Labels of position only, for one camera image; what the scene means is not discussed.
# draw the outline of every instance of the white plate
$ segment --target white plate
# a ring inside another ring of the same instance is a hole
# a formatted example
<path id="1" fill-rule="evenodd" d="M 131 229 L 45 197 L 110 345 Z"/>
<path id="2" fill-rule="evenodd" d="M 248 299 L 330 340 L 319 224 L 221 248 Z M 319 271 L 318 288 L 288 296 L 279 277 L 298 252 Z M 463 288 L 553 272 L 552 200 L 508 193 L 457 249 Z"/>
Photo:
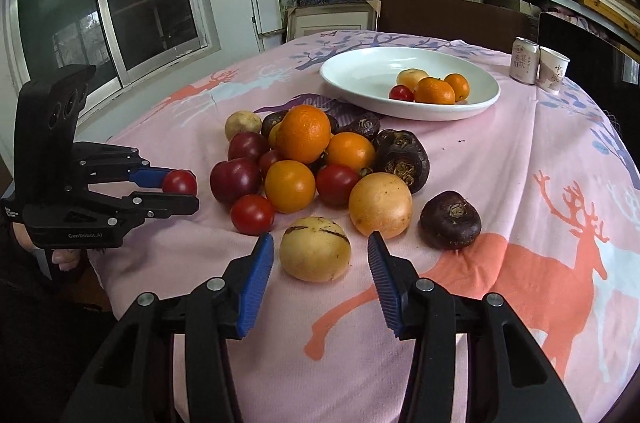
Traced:
<path id="1" fill-rule="evenodd" d="M 452 72 L 469 82 L 468 98 L 456 105 L 412 103 L 389 99 L 401 70 L 422 69 L 443 79 Z M 324 81 L 338 88 L 342 96 L 357 106 L 404 119 L 448 121 L 480 114 L 500 96 L 500 85 L 476 64 L 450 54 L 419 48 L 366 48 L 337 54 L 320 67 Z"/>

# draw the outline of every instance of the fruit on plate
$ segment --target fruit on plate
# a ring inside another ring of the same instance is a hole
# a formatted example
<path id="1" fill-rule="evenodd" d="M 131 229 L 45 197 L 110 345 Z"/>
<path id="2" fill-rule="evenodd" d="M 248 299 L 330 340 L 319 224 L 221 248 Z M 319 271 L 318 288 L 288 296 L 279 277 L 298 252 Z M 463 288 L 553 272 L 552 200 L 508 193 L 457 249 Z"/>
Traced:
<path id="1" fill-rule="evenodd" d="M 162 191 L 165 194 L 198 194 L 196 176 L 190 170 L 171 170 L 162 180 Z"/>
<path id="2" fill-rule="evenodd" d="M 225 136 L 231 141 L 239 132 L 260 132 L 261 128 L 260 116 L 248 110 L 239 110 L 226 119 Z"/>
<path id="3" fill-rule="evenodd" d="M 287 116 L 288 112 L 288 110 L 279 110 L 265 116 L 262 120 L 262 129 L 260 130 L 260 133 L 268 139 L 271 129 L 280 123 L 284 117 Z"/>
<path id="4" fill-rule="evenodd" d="M 371 142 L 354 132 L 340 132 L 331 138 L 326 148 L 328 165 L 347 165 L 356 172 L 370 167 L 376 159 L 376 150 Z"/>
<path id="5" fill-rule="evenodd" d="M 298 105 L 284 117 L 277 146 L 286 159 L 313 163 L 329 145 L 331 123 L 326 114 L 311 105 Z"/>
<path id="6" fill-rule="evenodd" d="M 316 179 L 299 161 L 276 161 L 267 172 L 264 193 L 279 212 L 298 212 L 314 200 Z"/>
<path id="7" fill-rule="evenodd" d="M 425 204 L 419 226 L 429 246 L 453 250 L 469 246 L 482 230 L 478 210 L 452 190 L 438 194 Z"/>
<path id="8" fill-rule="evenodd" d="M 378 135 L 379 131 L 380 120 L 378 119 L 378 116 L 372 112 L 365 112 L 362 116 L 356 118 L 348 125 L 340 127 L 337 132 L 334 132 L 334 134 L 338 134 L 340 132 L 354 132 L 364 136 L 369 141 L 372 141 L 373 138 Z"/>
<path id="9" fill-rule="evenodd" d="M 327 165 L 316 176 L 316 189 L 320 200 L 327 206 L 344 208 L 360 175 L 346 165 Z"/>
<path id="10" fill-rule="evenodd" d="M 389 99 L 400 101 L 414 101 L 414 92 L 406 85 L 396 85 L 389 91 Z"/>
<path id="11" fill-rule="evenodd" d="M 429 77 L 420 80 L 414 91 L 414 99 L 418 103 L 454 105 L 456 93 L 453 91 L 453 87 L 444 80 Z"/>
<path id="12" fill-rule="evenodd" d="M 257 132 L 239 132 L 229 142 L 227 159 L 249 158 L 257 162 L 269 151 L 269 142 Z"/>
<path id="13" fill-rule="evenodd" d="M 242 196 L 257 194 L 261 181 L 260 168 L 249 158 L 221 161 L 209 175 L 211 193 L 219 202 L 229 206 Z"/>
<path id="14" fill-rule="evenodd" d="M 260 167 L 260 174 L 262 174 L 262 179 L 267 177 L 267 172 L 271 165 L 273 165 L 276 161 L 281 161 L 282 156 L 277 150 L 270 150 L 265 152 L 260 159 L 258 160 L 258 167 Z"/>
<path id="15" fill-rule="evenodd" d="M 276 123 L 269 132 L 269 146 L 272 149 L 278 148 L 278 131 L 280 130 L 281 125 L 282 122 Z"/>
<path id="16" fill-rule="evenodd" d="M 328 282 L 347 271 L 351 244 L 334 221 L 303 217 L 284 232 L 279 254 L 282 269 L 292 277 L 306 282 Z"/>
<path id="17" fill-rule="evenodd" d="M 456 101 L 462 101 L 469 96 L 469 82 L 458 72 L 452 72 L 445 76 L 445 82 L 449 83 L 453 92 L 456 94 Z"/>
<path id="18" fill-rule="evenodd" d="M 429 75 L 422 69 L 405 69 L 400 71 L 396 78 L 398 85 L 404 85 L 410 90 L 413 90 L 418 85 L 418 82 L 424 78 L 428 78 Z"/>
<path id="19" fill-rule="evenodd" d="M 411 192 L 398 176 L 375 172 L 363 177 L 349 196 L 349 216 L 365 237 L 379 231 L 384 239 L 400 235 L 411 222 Z"/>
<path id="20" fill-rule="evenodd" d="M 418 192 L 429 177 L 429 157 L 413 132 L 383 130 L 376 138 L 378 150 L 375 172 L 388 172 L 398 176 L 412 194 Z"/>
<path id="21" fill-rule="evenodd" d="M 271 229 L 276 210 L 268 199 L 251 194 L 236 200 L 230 214 L 231 222 L 240 233 L 257 237 Z"/>

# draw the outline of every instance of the orange deer print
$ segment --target orange deer print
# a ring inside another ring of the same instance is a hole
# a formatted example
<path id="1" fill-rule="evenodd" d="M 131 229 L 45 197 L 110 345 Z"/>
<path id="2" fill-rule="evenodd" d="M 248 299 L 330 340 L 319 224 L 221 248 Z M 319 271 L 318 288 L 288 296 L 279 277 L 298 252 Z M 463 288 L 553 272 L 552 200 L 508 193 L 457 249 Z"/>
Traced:
<path id="1" fill-rule="evenodd" d="M 542 349 L 549 360 L 555 359 L 556 371 L 564 377 L 574 338 L 584 329 L 591 311 L 593 270 L 607 278 L 595 239 L 606 243 L 608 238 L 602 235 L 604 222 L 598 223 L 593 203 L 587 209 L 575 181 L 562 194 L 569 210 L 564 215 L 546 193 L 550 178 L 542 172 L 533 177 L 551 214 L 571 226 L 569 232 L 578 239 L 573 267 L 524 246 L 509 244 L 501 235 L 482 233 L 464 251 L 443 253 L 435 266 L 420 276 L 433 279 L 456 295 L 481 298 L 488 291 L 503 294 L 527 327 L 546 332 Z M 539 276 L 550 279 L 542 283 L 535 280 Z M 377 297 L 372 286 L 325 313 L 312 325 L 305 354 L 321 359 L 324 340 L 332 327 L 343 316 Z"/>

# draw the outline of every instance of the tangerine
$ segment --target tangerine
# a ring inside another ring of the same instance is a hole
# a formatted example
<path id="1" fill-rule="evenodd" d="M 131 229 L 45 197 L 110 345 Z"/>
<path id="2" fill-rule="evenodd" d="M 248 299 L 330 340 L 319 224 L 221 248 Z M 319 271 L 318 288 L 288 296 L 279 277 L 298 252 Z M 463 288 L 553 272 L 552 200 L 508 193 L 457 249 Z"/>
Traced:
<path id="1" fill-rule="evenodd" d="M 264 178 L 264 194 L 279 212 L 298 212 L 314 200 L 316 178 L 298 161 L 276 161 Z"/>
<path id="2" fill-rule="evenodd" d="M 418 82 L 414 92 L 414 99 L 418 103 L 436 103 L 439 105 L 454 105 L 456 93 L 453 87 L 444 80 L 424 78 Z"/>
<path id="3" fill-rule="evenodd" d="M 292 108 L 279 125 L 277 145 L 286 159 L 313 163 L 329 145 L 331 123 L 326 114 L 314 106 Z"/>
<path id="4" fill-rule="evenodd" d="M 332 137 L 326 154 L 327 165 L 346 165 L 356 172 L 370 168 L 376 159 L 371 142 L 354 132 L 340 132 Z"/>
<path id="5" fill-rule="evenodd" d="M 456 93 L 456 101 L 461 101 L 469 96 L 469 82 L 466 78 L 458 72 L 452 72 L 444 79 L 445 82 L 453 88 L 453 92 Z"/>

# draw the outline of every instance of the table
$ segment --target table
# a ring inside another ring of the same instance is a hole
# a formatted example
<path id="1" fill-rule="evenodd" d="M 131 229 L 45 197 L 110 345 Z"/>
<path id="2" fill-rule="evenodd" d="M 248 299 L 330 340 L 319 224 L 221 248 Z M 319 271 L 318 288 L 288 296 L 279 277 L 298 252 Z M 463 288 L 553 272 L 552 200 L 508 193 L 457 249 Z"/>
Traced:
<path id="1" fill-rule="evenodd" d="M 585 423 L 596 423 L 640 362 L 640 176 L 609 119 L 575 83 L 551 96 L 508 77 L 510 56 L 462 41 L 366 31 L 320 33 L 294 40 L 189 85 L 111 141 L 134 146 L 155 166 L 190 168 L 200 210 L 191 217 L 149 220 L 125 246 L 90 259 L 121 316 L 136 296 L 187 294 L 217 276 L 255 239 L 237 233 L 209 190 L 213 165 L 226 158 L 225 119 L 236 110 L 261 115 L 310 103 L 340 124 L 361 110 L 338 101 L 318 70 L 334 54 L 368 46 L 414 46 L 460 56 L 500 83 L 497 103 L 455 122 L 385 117 L 383 128 L 420 138 L 431 161 L 414 196 L 410 228 L 388 243 L 421 276 L 449 292 L 503 294 L 564 380 Z M 102 185 L 129 194 L 129 183 Z M 463 194 L 482 218 L 482 233 L 459 253 L 430 249 L 417 236 L 422 206 L 444 190 Z M 330 217 L 353 249 L 346 275 L 329 284 L 287 276 L 276 259 L 257 325 L 229 353 L 244 419 L 251 423 L 396 421 L 413 342 L 386 329 L 367 265 L 366 238 L 346 211 L 315 200 L 278 215 L 284 229 L 305 215 Z M 183 341 L 177 340 L 175 394 L 184 415 Z M 456 374 L 466 370 L 458 343 Z M 466 379 L 456 382 L 453 421 L 464 419 Z"/>

